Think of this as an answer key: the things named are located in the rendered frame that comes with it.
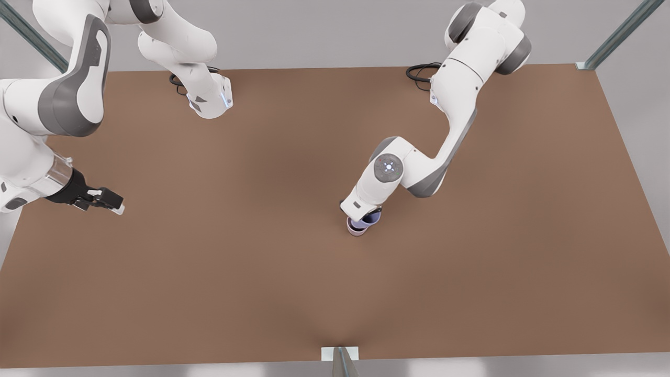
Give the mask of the silver frame post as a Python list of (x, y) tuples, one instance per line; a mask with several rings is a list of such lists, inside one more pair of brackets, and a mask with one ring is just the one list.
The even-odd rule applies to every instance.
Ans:
[(579, 71), (595, 71), (647, 20), (666, 0), (643, 0), (615, 31), (584, 62), (576, 62)]
[(67, 71), (69, 62), (14, 9), (7, 0), (0, 0), (0, 18), (24, 38), (59, 72)]
[(358, 346), (321, 348), (321, 360), (332, 362), (332, 377), (360, 377), (354, 364), (359, 359)]

